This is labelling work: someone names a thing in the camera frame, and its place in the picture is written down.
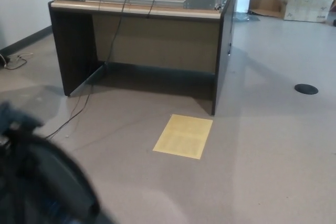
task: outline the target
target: desk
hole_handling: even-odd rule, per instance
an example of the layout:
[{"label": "desk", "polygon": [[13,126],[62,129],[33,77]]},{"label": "desk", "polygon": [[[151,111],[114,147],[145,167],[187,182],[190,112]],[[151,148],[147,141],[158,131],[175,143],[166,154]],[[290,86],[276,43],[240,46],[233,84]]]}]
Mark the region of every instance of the desk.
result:
[{"label": "desk", "polygon": [[215,10],[95,2],[49,3],[65,95],[69,96],[109,55],[111,62],[209,72],[214,75],[212,115],[224,83],[235,0]]}]

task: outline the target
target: electrical wire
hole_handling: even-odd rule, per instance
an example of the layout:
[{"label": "electrical wire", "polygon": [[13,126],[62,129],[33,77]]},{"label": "electrical wire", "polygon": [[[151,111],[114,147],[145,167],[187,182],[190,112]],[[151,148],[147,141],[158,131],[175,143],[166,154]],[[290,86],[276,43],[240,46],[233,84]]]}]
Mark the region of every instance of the electrical wire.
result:
[{"label": "electrical wire", "polygon": [[[86,106],[88,105],[88,102],[89,102],[89,99],[90,99],[90,96],[92,95],[93,93],[93,85],[91,85],[91,91],[88,95],[88,97],[86,98],[86,101],[85,101],[85,104],[84,106],[82,107],[82,109],[80,111],[78,111],[75,115],[73,116],[70,116],[69,120],[66,121],[64,124],[62,124],[57,130],[55,130],[54,132],[52,132],[50,135],[47,136],[47,139],[51,140],[53,139],[54,136],[56,136],[65,126],[67,126],[73,119],[75,119],[80,113],[83,112],[83,110],[86,108]],[[77,101],[77,104],[75,106],[75,108],[72,110],[72,113],[75,111],[76,107],[78,106],[78,103],[79,103],[79,100],[80,100],[81,96],[78,98],[78,101]]]},{"label": "electrical wire", "polygon": [[[124,3],[123,3],[122,10],[121,10],[121,16],[120,16],[120,19],[119,19],[119,23],[118,23],[118,26],[117,26],[117,30],[115,31],[114,38],[113,38],[113,40],[112,40],[112,42],[111,42],[110,53],[109,53],[109,55],[108,55],[108,58],[107,58],[106,62],[109,62],[109,60],[110,60],[110,57],[111,57],[111,54],[112,54],[112,51],[113,51],[113,45],[114,45],[114,42],[115,42],[116,37],[117,37],[117,35],[118,35],[118,33],[119,33],[119,30],[120,30],[120,26],[121,26],[122,17],[123,17],[123,12],[124,12],[124,9],[125,9],[126,2],[127,2],[127,0],[125,0]],[[91,96],[92,93],[93,93],[93,85],[91,85],[91,91],[90,91],[88,97],[86,98],[85,104],[84,104],[84,106],[82,107],[82,109],[81,109],[79,112],[77,112],[75,115],[72,115],[72,114],[74,113],[74,111],[76,110],[78,104],[79,104],[80,98],[82,97],[82,93],[81,93],[81,95],[79,96],[78,101],[77,101],[75,107],[73,108],[73,110],[72,110],[72,112],[71,112],[71,115],[70,115],[69,120],[66,121],[64,124],[62,124],[57,130],[55,130],[55,131],[52,132],[50,135],[48,135],[48,136],[46,137],[47,139],[49,139],[49,140],[53,139],[53,137],[55,137],[55,136],[56,136],[56,135],[57,135],[57,134],[58,134],[58,133],[65,127],[65,126],[67,126],[73,119],[75,119],[77,116],[79,116],[80,113],[83,112],[83,110],[86,108],[86,106],[87,106],[87,104],[88,104],[88,102],[89,102],[89,98],[90,98],[90,96]]]},{"label": "electrical wire", "polygon": [[127,2],[127,0],[125,0],[124,3],[123,3],[123,5],[122,5],[119,23],[118,23],[117,30],[115,31],[114,37],[113,37],[112,42],[111,42],[110,51],[109,51],[109,55],[108,55],[108,57],[106,59],[106,63],[108,63],[110,61],[111,55],[113,53],[114,42],[115,42],[115,40],[117,38],[117,35],[119,33],[119,30],[120,30],[121,21],[122,21],[122,17],[123,17],[123,13],[124,13],[126,2]]},{"label": "electrical wire", "polygon": [[153,6],[154,6],[154,2],[155,2],[155,0],[153,0],[153,2],[152,2],[151,8],[149,9],[149,12],[148,12],[148,14],[147,14],[147,18],[150,17],[151,11],[152,11]]},{"label": "electrical wire", "polygon": [[[6,61],[5,57],[3,55],[0,54],[0,58],[2,59],[3,63],[4,63],[4,68],[7,70],[16,70],[19,69],[21,67],[23,67],[25,64],[28,63],[27,59],[24,59],[22,56],[24,55],[34,55],[32,52],[22,52],[20,54],[14,54],[14,55],[10,55],[7,56],[7,58],[9,59],[9,62]],[[13,56],[16,56],[16,62],[22,61],[23,63],[19,64],[18,66],[15,67],[10,67],[9,64],[12,62],[12,58]]]},{"label": "electrical wire", "polygon": [[233,4],[233,13],[232,13],[232,19],[231,19],[231,29],[230,29],[230,45],[229,45],[229,50],[228,50],[228,54],[231,54],[231,49],[232,49],[232,40],[233,40],[233,23],[234,23],[234,16],[235,16],[235,7],[236,7],[236,2],[237,0],[234,0],[234,4]]}]

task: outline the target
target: black cable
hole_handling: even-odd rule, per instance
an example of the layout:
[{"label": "black cable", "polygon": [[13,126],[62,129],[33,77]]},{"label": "black cable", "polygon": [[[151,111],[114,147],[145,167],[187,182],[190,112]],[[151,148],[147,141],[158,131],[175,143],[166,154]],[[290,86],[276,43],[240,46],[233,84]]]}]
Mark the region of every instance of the black cable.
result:
[{"label": "black cable", "polygon": [[229,50],[228,50],[228,54],[230,55],[231,54],[231,48],[232,48],[232,40],[233,40],[233,36],[232,36],[232,32],[233,32],[233,23],[234,23],[234,16],[235,16],[235,7],[236,7],[236,2],[237,0],[234,0],[234,4],[233,4],[233,13],[232,13],[232,17],[231,17],[231,29],[230,29],[230,47],[229,47]]},{"label": "black cable", "polygon": [[48,139],[50,139],[50,140],[53,139],[53,137],[56,136],[58,132],[60,132],[60,131],[61,131],[65,126],[67,126],[73,119],[75,119],[81,112],[83,112],[83,110],[86,108],[86,105],[87,105],[88,102],[89,102],[89,98],[90,98],[90,96],[92,95],[92,91],[93,91],[93,85],[91,85],[91,91],[90,91],[88,97],[86,98],[86,101],[85,101],[85,104],[84,104],[83,108],[82,108],[80,111],[78,111],[75,115],[71,116],[70,119],[69,119],[68,121],[66,121],[64,124],[61,125],[61,127],[59,127],[57,130],[55,130],[55,131],[54,131],[53,133],[51,133],[49,136],[47,136]]},{"label": "black cable", "polygon": [[151,14],[151,11],[152,11],[153,6],[154,6],[154,2],[155,2],[155,0],[153,0],[153,2],[152,2],[152,6],[151,6],[151,8],[150,8],[150,10],[149,10],[149,13],[148,13],[148,15],[147,15],[147,18],[149,18],[149,15]]},{"label": "black cable", "polygon": [[99,0],[99,7],[98,7],[98,10],[100,10],[100,5],[101,5],[101,0]]},{"label": "black cable", "polygon": [[[120,16],[120,19],[119,19],[119,23],[118,23],[118,27],[117,27],[117,31],[115,32],[115,35],[114,35],[114,38],[112,40],[112,43],[111,43],[111,48],[110,48],[110,53],[109,53],[109,56],[107,58],[107,62],[109,61],[110,57],[111,57],[111,54],[112,54],[112,50],[113,50],[113,45],[114,45],[114,41],[116,40],[116,37],[118,35],[118,32],[119,32],[119,29],[120,29],[120,25],[121,25],[121,21],[122,21],[122,14],[123,14],[123,11],[124,11],[124,8],[125,8],[125,5],[126,5],[126,1],[124,1],[123,3],[123,6],[122,6],[122,10],[121,10],[121,16]],[[93,92],[93,85],[91,85],[91,91],[88,95],[88,97],[86,98],[86,101],[85,101],[85,104],[83,106],[83,108],[77,112],[75,115],[72,116],[73,112],[75,111],[76,107],[78,106],[78,103],[79,103],[79,100],[82,96],[82,94],[79,96],[78,98],[78,101],[77,101],[77,104],[75,105],[74,109],[72,110],[71,112],[71,115],[70,115],[70,118],[68,121],[66,121],[64,124],[62,124],[57,130],[55,130],[54,132],[52,132],[50,135],[47,136],[48,139],[53,139],[54,136],[56,136],[65,126],[67,126],[73,119],[75,119],[81,112],[83,112],[83,110],[86,108],[87,104],[88,104],[88,101],[89,101],[89,98],[90,96],[92,95],[92,92]]]},{"label": "black cable", "polygon": [[119,33],[119,30],[120,30],[120,25],[121,25],[121,21],[122,21],[122,17],[123,17],[123,13],[124,13],[126,2],[127,2],[127,0],[124,1],[122,9],[121,9],[121,15],[120,15],[119,23],[118,23],[118,26],[117,26],[117,30],[115,31],[114,38],[112,39],[112,42],[111,42],[110,52],[109,52],[109,55],[108,55],[108,57],[106,59],[106,63],[109,62],[109,60],[111,58],[111,55],[112,55],[112,52],[113,52],[114,41],[116,40],[117,35]]}]

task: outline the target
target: sheet of paper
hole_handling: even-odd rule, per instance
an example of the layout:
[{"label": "sheet of paper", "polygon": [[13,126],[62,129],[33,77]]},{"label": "sheet of paper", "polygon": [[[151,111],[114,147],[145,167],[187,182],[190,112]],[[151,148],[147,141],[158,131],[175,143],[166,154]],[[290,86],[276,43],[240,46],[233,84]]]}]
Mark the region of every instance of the sheet of paper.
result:
[{"label": "sheet of paper", "polygon": [[153,151],[201,159],[212,122],[173,114]]}]

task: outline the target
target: desk side panel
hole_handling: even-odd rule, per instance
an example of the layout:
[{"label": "desk side panel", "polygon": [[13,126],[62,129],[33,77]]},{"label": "desk side panel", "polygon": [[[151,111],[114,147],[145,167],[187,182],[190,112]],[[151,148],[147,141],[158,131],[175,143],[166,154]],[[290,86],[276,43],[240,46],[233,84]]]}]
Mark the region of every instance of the desk side panel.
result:
[{"label": "desk side panel", "polygon": [[[98,59],[106,61],[120,16],[93,17]],[[111,62],[215,73],[219,20],[123,17]]]},{"label": "desk side panel", "polygon": [[235,11],[235,0],[228,0],[226,9],[223,10],[220,25],[220,37],[218,46],[218,55],[216,63],[216,77],[214,88],[214,100],[212,106],[212,115],[215,115],[218,102],[222,94],[226,69],[231,54],[232,38],[233,38],[233,15]]},{"label": "desk side panel", "polygon": [[69,96],[99,67],[92,15],[58,11],[50,18],[65,95]]}]

